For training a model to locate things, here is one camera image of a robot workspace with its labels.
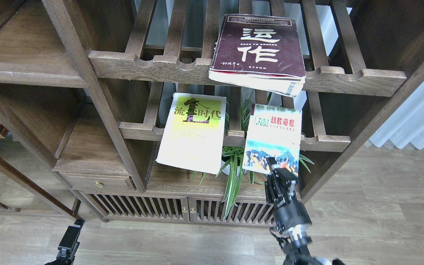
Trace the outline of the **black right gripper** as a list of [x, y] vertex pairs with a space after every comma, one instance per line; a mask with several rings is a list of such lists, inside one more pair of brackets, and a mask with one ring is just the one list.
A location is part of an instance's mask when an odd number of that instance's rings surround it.
[[266, 202], [273, 205], [275, 225], [269, 229], [278, 240], [312, 241], [306, 229], [312, 225], [303, 203], [297, 200], [295, 187], [298, 177], [286, 168], [280, 168], [273, 157], [265, 158], [270, 168], [266, 175]]

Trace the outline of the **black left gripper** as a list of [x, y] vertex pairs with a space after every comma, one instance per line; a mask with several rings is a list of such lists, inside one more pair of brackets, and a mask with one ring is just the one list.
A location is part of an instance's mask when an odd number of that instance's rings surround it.
[[68, 226], [61, 242], [58, 246], [57, 259], [45, 263], [45, 265], [72, 265], [75, 259], [76, 251], [80, 245], [78, 242], [81, 228], [85, 223], [84, 219], [77, 219], [74, 225]]

